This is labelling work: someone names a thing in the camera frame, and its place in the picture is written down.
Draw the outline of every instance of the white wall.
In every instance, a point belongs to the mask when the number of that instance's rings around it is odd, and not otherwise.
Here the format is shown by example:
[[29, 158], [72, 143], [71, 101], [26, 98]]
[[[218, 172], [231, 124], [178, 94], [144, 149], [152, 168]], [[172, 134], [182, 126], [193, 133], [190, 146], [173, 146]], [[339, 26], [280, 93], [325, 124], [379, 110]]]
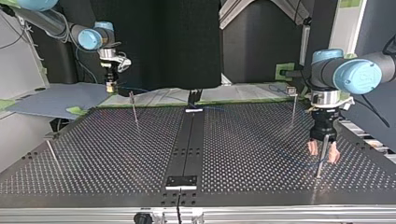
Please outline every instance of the white wall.
[[366, 4], [367, 0], [361, 0], [359, 7], [337, 9], [329, 49], [343, 49], [345, 54], [355, 53]]
[[[15, 19], [6, 18], [20, 30]], [[0, 48], [18, 37], [0, 17]], [[39, 73], [39, 66], [30, 44], [22, 39], [12, 47], [0, 49], [0, 99], [15, 99], [44, 87], [47, 80]], [[43, 142], [50, 132], [49, 121], [50, 118], [0, 111], [0, 172]]]
[[[17, 20], [4, 14], [11, 24], [20, 30]], [[0, 48], [19, 37], [0, 17]], [[30, 44], [22, 39], [15, 45], [0, 49], [0, 99], [9, 99], [27, 91], [45, 86]]]

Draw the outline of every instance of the black perforated table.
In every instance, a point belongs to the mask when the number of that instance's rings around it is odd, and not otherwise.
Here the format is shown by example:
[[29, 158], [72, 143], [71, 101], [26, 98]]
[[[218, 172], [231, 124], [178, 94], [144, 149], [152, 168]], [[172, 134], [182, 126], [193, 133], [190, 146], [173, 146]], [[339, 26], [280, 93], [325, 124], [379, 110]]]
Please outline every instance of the black perforated table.
[[[396, 165], [340, 124], [342, 158], [315, 178], [313, 120], [292, 108], [138, 108], [138, 122], [132, 108], [94, 109], [0, 174], [0, 208], [396, 204]], [[196, 176], [196, 189], [166, 190], [170, 176]]]

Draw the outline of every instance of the metal plate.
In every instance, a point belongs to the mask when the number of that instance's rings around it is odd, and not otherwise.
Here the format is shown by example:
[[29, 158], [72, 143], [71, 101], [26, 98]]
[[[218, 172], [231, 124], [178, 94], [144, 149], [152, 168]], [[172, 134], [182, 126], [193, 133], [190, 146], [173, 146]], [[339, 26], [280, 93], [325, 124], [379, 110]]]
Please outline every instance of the metal plate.
[[318, 157], [306, 146], [313, 120], [302, 104], [293, 120], [292, 109], [293, 103], [206, 109], [202, 163], [186, 168], [187, 175], [202, 178], [186, 205], [190, 200], [195, 206], [395, 203], [396, 166], [357, 147], [363, 143], [346, 130], [339, 132], [342, 159], [314, 178]]
[[52, 143], [53, 153], [43, 147], [0, 176], [0, 207], [161, 206], [183, 108], [140, 108], [137, 116], [93, 110]]

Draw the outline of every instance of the metal bracket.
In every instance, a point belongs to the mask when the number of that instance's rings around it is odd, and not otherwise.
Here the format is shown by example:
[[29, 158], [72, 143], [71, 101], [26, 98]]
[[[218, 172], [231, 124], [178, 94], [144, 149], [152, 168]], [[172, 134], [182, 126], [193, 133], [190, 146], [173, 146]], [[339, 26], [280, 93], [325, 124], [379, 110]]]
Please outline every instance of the metal bracket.
[[197, 176], [169, 176], [166, 190], [197, 190]]

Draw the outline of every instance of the robotic arm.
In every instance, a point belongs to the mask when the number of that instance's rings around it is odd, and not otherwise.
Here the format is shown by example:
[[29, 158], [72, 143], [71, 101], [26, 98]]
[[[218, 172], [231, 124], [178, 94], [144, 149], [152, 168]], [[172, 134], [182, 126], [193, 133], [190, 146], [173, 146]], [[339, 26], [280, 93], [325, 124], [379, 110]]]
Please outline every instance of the robotic arm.
[[376, 52], [356, 59], [344, 59], [341, 49], [327, 49], [314, 53], [312, 77], [308, 82], [312, 89], [312, 117], [315, 121], [310, 131], [308, 147], [318, 154], [317, 140], [323, 142], [321, 161], [329, 154], [329, 162], [336, 163], [337, 131], [333, 123], [339, 118], [340, 109], [354, 105], [353, 97], [342, 97], [342, 92], [366, 94], [379, 84], [396, 78], [396, 58], [392, 54]]
[[68, 22], [64, 15], [50, 10], [58, 0], [0, 0], [0, 4], [7, 5], [12, 11], [44, 30], [49, 36], [71, 41], [78, 48], [97, 50], [101, 65], [107, 70], [106, 90], [116, 91], [119, 73], [127, 70], [132, 62], [125, 54], [118, 54], [114, 36], [114, 27], [111, 22], [99, 21], [93, 28], [87, 28]]

